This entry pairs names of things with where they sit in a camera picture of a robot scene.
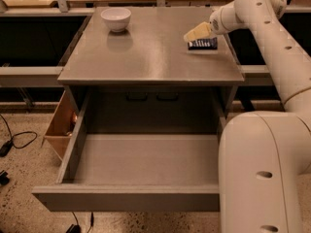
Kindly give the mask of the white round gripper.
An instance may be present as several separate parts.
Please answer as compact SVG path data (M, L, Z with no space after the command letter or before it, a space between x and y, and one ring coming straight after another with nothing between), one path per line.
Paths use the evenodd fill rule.
M208 22L202 22L184 35L185 42L198 39L214 38L215 34L223 35L238 29L245 29L247 24L243 20L244 9L236 2L230 2L215 10Z

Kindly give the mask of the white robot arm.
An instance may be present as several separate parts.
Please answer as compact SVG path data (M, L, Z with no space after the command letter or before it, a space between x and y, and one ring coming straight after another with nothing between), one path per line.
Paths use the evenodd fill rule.
M286 0L233 0L184 37L249 29L284 106L236 116L223 131L222 233L303 233L296 179L311 164L311 58L280 23L285 7Z

